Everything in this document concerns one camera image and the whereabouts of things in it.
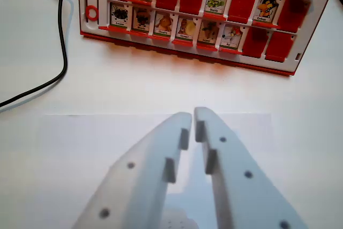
white paper sheet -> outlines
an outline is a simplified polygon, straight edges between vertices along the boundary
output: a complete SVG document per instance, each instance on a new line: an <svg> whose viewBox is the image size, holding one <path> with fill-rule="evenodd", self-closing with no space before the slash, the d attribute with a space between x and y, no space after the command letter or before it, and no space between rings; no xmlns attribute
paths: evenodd
<svg viewBox="0 0 343 229"><path fill-rule="evenodd" d="M37 144L9 150L20 161L7 176L2 199L12 205L17 228L71 228L101 183L108 168L169 115L46 115ZM275 152L267 114L224 114L260 164ZM204 173L200 143L190 137L182 151L177 183L170 184L166 208L182 209L200 229L216 228L211 179Z"/></svg>

screw hole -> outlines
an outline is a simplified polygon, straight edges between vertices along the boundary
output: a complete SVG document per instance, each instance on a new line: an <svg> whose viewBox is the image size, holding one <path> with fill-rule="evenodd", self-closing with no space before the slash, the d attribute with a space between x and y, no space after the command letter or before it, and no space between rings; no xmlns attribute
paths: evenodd
<svg viewBox="0 0 343 229"><path fill-rule="evenodd" d="M290 225L289 225L289 223L287 221L281 221L280 222L280 227L282 229L290 229Z"/></svg>
<svg viewBox="0 0 343 229"><path fill-rule="evenodd" d="M245 175L245 177L246 178L252 178L252 172L250 172L250 171L246 171L245 173L244 173L244 175Z"/></svg>
<svg viewBox="0 0 343 229"><path fill-rule="evenodd" d="M103 208L99 213L99 217L102 219L109 217L109 209Z"/></svg>
<svg viewBox="0 0 343 229"><path fill-rule="evenodd" d="M135 167L135 163L134 162L129 162L128 163L128 169L133 169Z"/></svg>

